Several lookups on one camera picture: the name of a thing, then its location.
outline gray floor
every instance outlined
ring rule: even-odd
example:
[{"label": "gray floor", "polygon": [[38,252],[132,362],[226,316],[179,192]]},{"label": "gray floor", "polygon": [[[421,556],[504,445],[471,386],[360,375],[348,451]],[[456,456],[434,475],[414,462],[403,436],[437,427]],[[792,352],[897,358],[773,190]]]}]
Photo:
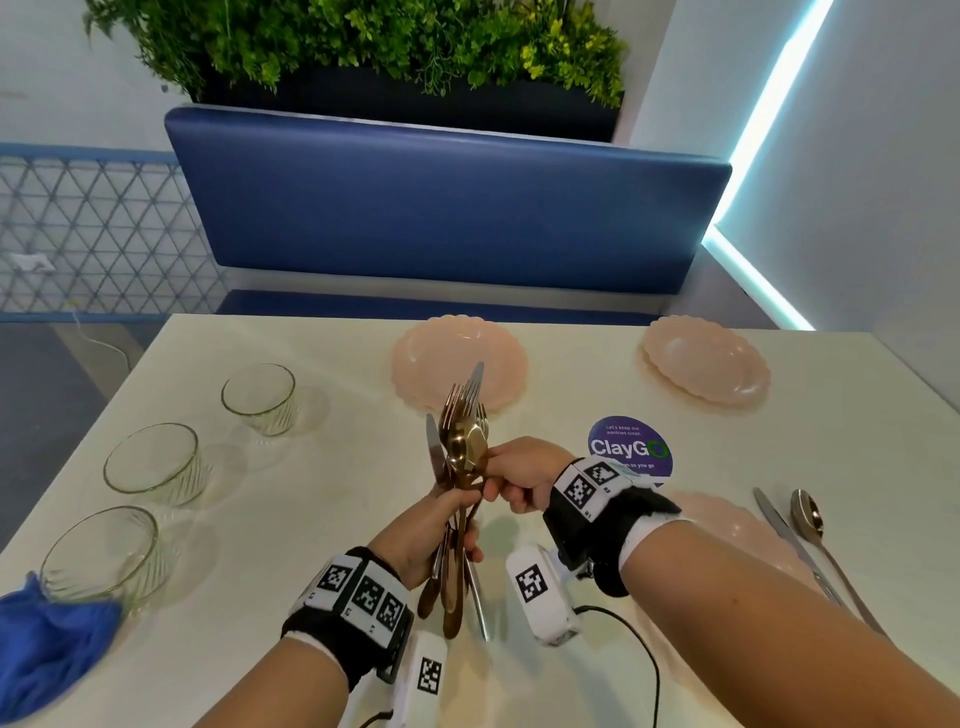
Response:
[{"label": "gray floor", "polygon": [[[161,323],[84,325],[135,364]],[[123,382],[123,357],[74,325],[0,324],[0,549]]]}]

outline left hand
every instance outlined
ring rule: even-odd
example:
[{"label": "left hand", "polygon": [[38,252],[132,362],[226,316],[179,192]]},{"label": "left hand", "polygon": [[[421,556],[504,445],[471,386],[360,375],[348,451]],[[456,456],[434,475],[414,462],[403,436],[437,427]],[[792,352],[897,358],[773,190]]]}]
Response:
[{"label": "left hand", "polygon": [[[380,531],[370,550],[396,570],[403,586],[414,589],[430,575],[431,557],[444,537],[446,522],[461,507],[469,510],[481,496],[480,491],[444,492],[435,487]],[[467,558],[474,563],[483,561],[483,551],[477,548],[479,536],[476,521],[471,522],[464,543]]]}]

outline led light strip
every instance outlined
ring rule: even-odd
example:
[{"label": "led light strip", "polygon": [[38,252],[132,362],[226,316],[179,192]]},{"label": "led light strip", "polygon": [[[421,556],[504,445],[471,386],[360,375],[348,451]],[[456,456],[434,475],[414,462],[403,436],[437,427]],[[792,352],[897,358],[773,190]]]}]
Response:
[{"label": "led light strip", "polygon": [[781,328],[813,330],[808,320],[723,236],[716,225],[730,210],[832,6],[833,0],[814,0],[796,32],[780,51],[780,57],[760,92],[747,126],[733,149],[730,157],[733,173],[702,242],[717,262]]}]

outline purple sticker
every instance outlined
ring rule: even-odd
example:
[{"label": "purple sticker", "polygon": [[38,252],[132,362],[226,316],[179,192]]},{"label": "purple sticker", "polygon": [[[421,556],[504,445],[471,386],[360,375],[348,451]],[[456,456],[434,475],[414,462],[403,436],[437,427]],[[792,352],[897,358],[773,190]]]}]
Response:
[{"label": "purple sticker", "polygon": [[605,417],[590,428],[588,447],[591,455],[611,457],[636,473],[663,479],[673,473],[673,455],[663,438],[632,417]]}]

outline black planter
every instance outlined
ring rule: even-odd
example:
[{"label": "black planter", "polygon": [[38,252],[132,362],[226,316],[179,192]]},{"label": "black planter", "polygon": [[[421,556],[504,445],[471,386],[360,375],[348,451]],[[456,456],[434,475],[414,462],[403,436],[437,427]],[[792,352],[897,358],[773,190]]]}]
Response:
[{"label": "black planter", "polygon": [[253,82],[231,86],[212,70],[205,81],[194,99],[205,104],[587,141],[611,141],[619,113],[579,88],[517,81],[472,89],[457,79],[445,96],[431,96],[370,68],[303,69],[280,81],[276,95]]}]

